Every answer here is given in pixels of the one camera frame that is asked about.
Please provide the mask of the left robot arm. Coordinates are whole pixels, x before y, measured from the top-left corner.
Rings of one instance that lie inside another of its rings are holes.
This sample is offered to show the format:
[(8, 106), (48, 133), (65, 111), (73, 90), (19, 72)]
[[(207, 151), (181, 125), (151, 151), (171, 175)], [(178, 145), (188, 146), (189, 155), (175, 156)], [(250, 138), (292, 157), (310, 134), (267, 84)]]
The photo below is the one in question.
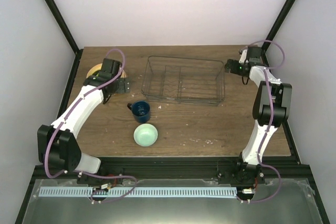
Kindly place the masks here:
[(108, 102), (115, 93), (129, 92), (124, 64), (105, 58), (100, 68), (85, 79), (79, 94), (68, 109), (51, 125), (37, 131), (39, 160), (49, 178), (61, 173), (84, 172), (95, 184), (102, 184), (107, 170), (101, 160), (81, 151), (77, 136), (94, 109)]

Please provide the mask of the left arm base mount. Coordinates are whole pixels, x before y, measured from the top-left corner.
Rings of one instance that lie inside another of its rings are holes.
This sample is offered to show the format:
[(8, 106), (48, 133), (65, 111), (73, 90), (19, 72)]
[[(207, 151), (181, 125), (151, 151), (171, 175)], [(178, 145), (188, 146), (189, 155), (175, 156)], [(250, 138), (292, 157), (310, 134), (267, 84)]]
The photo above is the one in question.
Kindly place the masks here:
[(78, 184), (86, 184), (89, 186), (100, 186), (108, 183), (115, 186), (115, 185), (121, 185), (121, 183), (123, 182), (123, 178), (113, 178), (113, 179), (96, 178), (85, 174), (77, 175), (76, 180)]

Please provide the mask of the pale green bowl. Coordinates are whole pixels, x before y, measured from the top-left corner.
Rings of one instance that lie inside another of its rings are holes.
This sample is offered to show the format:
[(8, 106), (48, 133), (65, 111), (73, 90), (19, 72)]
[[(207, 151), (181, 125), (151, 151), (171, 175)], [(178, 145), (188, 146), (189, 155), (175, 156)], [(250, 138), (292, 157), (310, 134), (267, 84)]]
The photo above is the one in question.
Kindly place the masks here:
[(141, 124), (134, 130), (133, 138), (138, 145), (149, 147), (158, 139), (158, 131), (152, 124)]

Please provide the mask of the orange bowl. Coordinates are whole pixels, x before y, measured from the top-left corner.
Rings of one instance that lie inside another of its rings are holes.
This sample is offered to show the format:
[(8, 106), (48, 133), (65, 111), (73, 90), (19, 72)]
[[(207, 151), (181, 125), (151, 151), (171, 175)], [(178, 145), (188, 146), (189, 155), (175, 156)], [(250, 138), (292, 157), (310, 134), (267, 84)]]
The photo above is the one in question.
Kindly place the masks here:
[(103, 63), (100, 63), (98, 65), (95, 65), (92, 67), (88, 73), (87, 73), (87, 78), (90, 76), (98, 77), (100, 79), (103, 79), (105, 82), (112, 80), (113, 78), (127, 78), (128, 75), (124, 70), (121, 71), (121, 66), (122, 64), (119, 63), (118, 61), (106, 61)]

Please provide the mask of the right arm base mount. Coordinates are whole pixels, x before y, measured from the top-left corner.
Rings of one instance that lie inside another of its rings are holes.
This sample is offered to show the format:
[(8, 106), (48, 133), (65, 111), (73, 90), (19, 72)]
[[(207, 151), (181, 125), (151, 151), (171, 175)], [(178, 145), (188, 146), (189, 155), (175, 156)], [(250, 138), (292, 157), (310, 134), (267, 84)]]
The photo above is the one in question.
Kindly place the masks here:
[(242, 186), (263, 184), (265, 179), (259, 165), (250, 165), (240, 159), (220, 158), (216, 164), (216, 174), (220, 183)]

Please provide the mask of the dark blue mug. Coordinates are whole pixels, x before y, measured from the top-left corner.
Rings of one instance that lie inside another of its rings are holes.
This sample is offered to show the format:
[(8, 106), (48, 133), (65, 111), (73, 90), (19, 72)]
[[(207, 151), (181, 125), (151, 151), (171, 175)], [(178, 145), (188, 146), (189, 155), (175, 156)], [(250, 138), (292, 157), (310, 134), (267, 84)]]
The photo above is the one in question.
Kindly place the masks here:
[(134, 103), (128, 103), (127, 108), (131, 111), (134, 119), (138, 123), (143, 124), (150, 120), (151, 107), (146, 101), (136, 101)]

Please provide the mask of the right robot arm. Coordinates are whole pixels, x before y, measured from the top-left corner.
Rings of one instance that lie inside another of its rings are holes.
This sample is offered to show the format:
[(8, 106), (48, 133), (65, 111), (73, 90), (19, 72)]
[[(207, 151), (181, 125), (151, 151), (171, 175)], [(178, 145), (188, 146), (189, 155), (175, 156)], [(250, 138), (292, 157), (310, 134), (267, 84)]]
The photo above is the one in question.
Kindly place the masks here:
[(247, 46), (239, 54), (239, 60), (227, 60), (225, 71), (246, 78), (258, 87), (253, 106), (255, 124), (241, 155), (244, 163), (257, 166), (262, 163), (271, 137), (289, 117), (292, 85), (276, 78), (263, 64), (261, 47)]

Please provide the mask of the light blue slotted strip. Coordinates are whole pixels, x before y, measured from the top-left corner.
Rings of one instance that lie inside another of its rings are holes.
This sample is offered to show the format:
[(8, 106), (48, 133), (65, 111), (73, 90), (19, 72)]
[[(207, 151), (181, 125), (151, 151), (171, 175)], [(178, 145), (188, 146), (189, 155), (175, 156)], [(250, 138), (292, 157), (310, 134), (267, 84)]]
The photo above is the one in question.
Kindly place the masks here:
[(126, 195), (133, 198), (235, 198), (235, 187), (115, 187), (93, 193), (92, 187), (46, 187), (38, 191), (39, 197), (97, 197), (117, 198)]

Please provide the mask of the black wire dish rack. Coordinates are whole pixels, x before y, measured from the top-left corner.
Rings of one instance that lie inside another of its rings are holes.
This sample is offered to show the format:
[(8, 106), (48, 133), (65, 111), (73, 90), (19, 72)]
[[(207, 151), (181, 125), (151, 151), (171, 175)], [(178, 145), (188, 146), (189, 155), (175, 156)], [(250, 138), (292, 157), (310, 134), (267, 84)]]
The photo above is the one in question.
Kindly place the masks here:
[(224, 63), (214, 59), (149, 56), (141, 92), (148, 100), (217, 106), (225, 100)]

